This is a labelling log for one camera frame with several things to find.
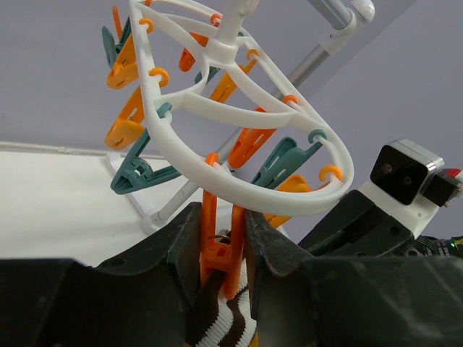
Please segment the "teal clothes peg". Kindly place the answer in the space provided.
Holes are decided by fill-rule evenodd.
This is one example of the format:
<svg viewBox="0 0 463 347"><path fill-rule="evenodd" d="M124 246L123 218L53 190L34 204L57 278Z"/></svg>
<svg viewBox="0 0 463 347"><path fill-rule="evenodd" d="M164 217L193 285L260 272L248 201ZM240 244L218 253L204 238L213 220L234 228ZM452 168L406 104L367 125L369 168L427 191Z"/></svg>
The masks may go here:
<svg viewBox="0 0 463 347"><path fill-rule="evenodd" d="M130 148L111 181L110 187L116 194L129 194L181 176L180 172L173 166L154 171L150 164L140 157L149 142L150 135L145 129Z"/></svg>

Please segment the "white round clip hanger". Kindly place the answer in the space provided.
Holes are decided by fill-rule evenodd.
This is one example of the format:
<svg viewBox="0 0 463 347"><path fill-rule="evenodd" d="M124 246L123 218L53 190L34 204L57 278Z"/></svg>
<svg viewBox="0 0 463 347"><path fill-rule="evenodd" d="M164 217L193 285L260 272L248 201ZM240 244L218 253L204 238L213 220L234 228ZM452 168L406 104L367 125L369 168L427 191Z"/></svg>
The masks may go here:
<svg viewBox="0 0 463 347"><path fill-rule="evenodd" d="M256 1L230 1L223 14L196 1L177 6L205 17L160 13L149 1L131 1L131 32L112 64L107 85L115 90L131 82L140 86L145 118L142 125L156 141L161 154L181 175L223 200L261 213L292 217L313 215L335 204L350 187L354 166L339 136L302 96L283 72L242 26ZM158 67L149 35L159 29L183 46L201 67L193 86L163 94L168 72ZM236 127L269 130L285 126L306 132L311 145L327 148L332 171L323 170L323 187L314 192L280 192L260 187L208 164L189 148L171 127L171 113L184 109L207 119Z"/></svg>

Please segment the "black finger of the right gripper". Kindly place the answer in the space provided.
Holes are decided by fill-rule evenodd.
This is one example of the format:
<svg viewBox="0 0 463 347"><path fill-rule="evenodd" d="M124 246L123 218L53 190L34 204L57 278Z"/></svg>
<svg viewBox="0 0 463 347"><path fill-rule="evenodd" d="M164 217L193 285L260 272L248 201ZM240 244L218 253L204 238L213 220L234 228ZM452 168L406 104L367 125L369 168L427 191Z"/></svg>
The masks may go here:
<svg viewBox="0 0 463 347"><path fill-rule="evenodd" d="M316 257L380 257L412 245L413 233L358 190L344 195L298 246Z"/></svg>

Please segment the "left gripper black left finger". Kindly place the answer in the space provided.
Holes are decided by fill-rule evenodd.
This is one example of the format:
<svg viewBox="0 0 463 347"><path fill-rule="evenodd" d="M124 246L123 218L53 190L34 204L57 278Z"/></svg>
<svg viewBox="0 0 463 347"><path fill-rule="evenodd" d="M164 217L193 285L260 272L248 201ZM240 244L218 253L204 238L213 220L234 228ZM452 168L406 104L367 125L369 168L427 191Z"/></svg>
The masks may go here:
<svg viewBox="0 0 463 347"><path fill-rule="evenodd" d="M201 205L99 266L1 261L3 346L183 346L198 287Z"/></svg>

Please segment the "white clothes drying rack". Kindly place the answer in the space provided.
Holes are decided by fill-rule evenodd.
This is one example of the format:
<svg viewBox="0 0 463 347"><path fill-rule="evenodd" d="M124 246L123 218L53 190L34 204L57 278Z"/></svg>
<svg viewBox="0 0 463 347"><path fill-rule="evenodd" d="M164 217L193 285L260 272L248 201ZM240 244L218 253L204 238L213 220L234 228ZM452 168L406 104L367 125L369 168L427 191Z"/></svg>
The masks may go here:
<svg viewBox="0 0 463 347"><path fill-rule="evenodd" d="M371 1L314 1L331 30L285 75L242 26L256 1L230 1L224 13L175 1L191 17L131 1L117 36L103 30L111 68L108 87L135 91L106 135L115 170L111 189L125 194L151 234L199 189L270 215L302 217L334 206L350 187L354 166L337 133L297 86L375 16ZM208 164L174 131L183 110L230 124L236 132Z"/></svg>

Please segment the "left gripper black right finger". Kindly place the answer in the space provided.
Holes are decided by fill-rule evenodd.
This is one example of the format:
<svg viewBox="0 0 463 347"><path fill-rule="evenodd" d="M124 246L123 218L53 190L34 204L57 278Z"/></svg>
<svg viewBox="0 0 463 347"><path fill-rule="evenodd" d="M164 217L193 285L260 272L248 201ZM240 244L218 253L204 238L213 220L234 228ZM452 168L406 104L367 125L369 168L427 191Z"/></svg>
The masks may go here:
<svg viewBox="0 0 463 347"><path fill-rule="evenodd" d="M245 213L261 346L460 346L458 257L314 257Z"/></svg>

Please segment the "mustard brown striped sock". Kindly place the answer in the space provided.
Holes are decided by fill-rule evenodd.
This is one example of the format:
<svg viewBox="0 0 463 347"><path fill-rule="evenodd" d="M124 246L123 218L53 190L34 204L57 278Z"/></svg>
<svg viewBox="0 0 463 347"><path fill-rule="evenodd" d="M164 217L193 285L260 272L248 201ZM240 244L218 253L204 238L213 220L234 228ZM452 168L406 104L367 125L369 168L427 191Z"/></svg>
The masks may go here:
<svg viewBox="0 0 463 347"><path fill-rule="evenodd" d="M242 262L239 285L232 300L221 287L225 274L214 272L197 293L187 318L186 346L258 346L257 322L250 314L246 262Z"/></svg>

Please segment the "yellow orange clothes peg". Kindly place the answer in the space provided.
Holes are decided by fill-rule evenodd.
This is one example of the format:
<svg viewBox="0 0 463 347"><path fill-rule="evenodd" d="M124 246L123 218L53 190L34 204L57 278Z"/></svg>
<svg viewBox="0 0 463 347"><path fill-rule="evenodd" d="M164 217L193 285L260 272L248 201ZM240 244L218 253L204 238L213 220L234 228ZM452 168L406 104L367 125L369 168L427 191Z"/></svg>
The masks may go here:
<svg viewBox="0 0 463 347"><path fill-rule="evenodd" d="M105 145L123 150L143 133L145 118L140 86L138 86L116 118L105 138Z"/></svg>

